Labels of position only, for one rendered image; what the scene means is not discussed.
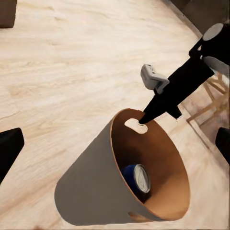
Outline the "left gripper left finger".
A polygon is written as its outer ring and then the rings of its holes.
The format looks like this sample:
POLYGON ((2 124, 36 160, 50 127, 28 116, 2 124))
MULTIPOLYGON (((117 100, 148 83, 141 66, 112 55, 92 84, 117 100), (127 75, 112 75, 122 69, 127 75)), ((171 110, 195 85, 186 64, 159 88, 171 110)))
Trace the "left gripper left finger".
POLYGON ((23 146, 24 138, 19 127, 0 133, 0 184, 23 146))

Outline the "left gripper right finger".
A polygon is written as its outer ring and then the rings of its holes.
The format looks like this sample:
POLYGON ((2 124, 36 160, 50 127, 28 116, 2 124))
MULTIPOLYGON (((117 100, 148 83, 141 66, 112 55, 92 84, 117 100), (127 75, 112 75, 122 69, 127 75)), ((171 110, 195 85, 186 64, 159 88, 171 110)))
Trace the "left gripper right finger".
POLYGON ((219 128, 216 137, 216 146, 230 165, 230 129, 219 128))

